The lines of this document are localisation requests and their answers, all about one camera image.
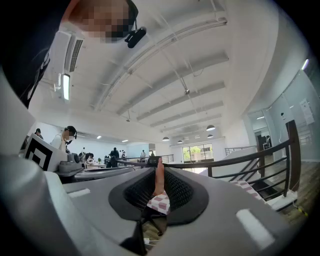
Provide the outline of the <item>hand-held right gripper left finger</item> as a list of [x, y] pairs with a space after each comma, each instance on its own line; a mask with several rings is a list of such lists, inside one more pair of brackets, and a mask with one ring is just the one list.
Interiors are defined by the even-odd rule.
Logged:
[[155, 190], [155, 177], [155, 168], [147, 167], [63, 187], [90, 224], [122, 248], [144, 256], [142, 219]]

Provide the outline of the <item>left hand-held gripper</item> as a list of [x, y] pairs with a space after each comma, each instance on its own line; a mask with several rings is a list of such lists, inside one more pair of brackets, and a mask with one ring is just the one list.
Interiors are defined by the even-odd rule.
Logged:
[[76, 153], [67, 154], [31, 134], [24, 150], [24, 158], [34, 161], [44, 171], [54, 173], [77, 173], [75, 181], [92, 181], [110, 178], [135, 171], [133, 167], [116, 167], [84, 170]]

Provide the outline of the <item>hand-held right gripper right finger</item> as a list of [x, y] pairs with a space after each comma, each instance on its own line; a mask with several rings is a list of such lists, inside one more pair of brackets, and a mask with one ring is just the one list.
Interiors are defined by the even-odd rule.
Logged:
[[169, 225], [151, 256], [276, 256], [297, 228], [268, 204], [227, 181], [166, 167], [208, 194], [206, 209], [194, 221]]

